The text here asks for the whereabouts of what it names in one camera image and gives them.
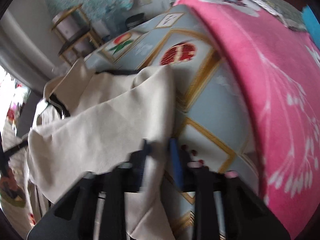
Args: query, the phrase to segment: white flower print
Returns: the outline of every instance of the white flower print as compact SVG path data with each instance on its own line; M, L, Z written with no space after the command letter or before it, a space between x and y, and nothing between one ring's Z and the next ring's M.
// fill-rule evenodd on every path
M216 3L216 4L227 4L245 14L259 17L256 11L260 11L261 8L255 3L249 0L199 0L201 2Z
M136 53L135 55L141 55L141 56L145 56L148 54L148 52L152 49L152 45L150 44L144 44L142 42L139 42L137 45L136 45Z
M313 57L313 59L315 60L315 62L317 63L318 67L320 67L320 56L318 54L318 52L316 52L314 50L314 48L309 49L308 46L306 46L307 50L309 51L309 53L311 54L311 56Z

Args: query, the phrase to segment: curtain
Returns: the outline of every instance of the curtain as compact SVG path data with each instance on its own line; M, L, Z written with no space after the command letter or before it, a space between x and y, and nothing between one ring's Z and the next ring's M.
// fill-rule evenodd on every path
M44 85L49 81L36 66L34 66L0 27L0 65L14 78L31 88L43 93Z

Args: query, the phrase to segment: pink blanket with white flowers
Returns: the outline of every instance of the pink blanket with white flowers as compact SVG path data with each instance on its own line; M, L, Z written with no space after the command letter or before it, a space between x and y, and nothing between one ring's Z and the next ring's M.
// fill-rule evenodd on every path
M320 52L249 0L177 0L193 8L245 96L264 165L261 196L295 238L320 203Z

